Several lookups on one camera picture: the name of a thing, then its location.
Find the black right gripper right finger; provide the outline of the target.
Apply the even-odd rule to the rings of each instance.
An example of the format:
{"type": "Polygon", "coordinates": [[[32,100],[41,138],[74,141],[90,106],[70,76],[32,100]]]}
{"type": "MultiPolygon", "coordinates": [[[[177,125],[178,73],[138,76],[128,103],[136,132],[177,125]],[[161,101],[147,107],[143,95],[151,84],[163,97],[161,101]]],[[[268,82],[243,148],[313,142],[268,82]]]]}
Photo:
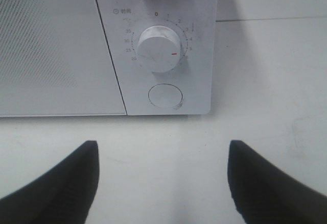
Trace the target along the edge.
{"type": "Polygon", "coordinates": [[[246,223],[326,223],[326,196],[289,176],[241,140],[229,145],[227,179],[246,223]]]}

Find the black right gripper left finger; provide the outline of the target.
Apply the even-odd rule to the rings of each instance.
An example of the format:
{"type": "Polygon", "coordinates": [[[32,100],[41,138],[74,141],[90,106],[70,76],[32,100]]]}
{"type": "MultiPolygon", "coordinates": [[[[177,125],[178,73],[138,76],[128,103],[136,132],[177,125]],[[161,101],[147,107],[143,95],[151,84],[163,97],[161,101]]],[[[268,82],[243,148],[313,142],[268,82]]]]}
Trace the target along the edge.
{"type": "Polygon", "coordinates": [[[1,223],[85,223],[98,184],[98,143],[86,141],[49,171],[1,198],[1,223]]]}

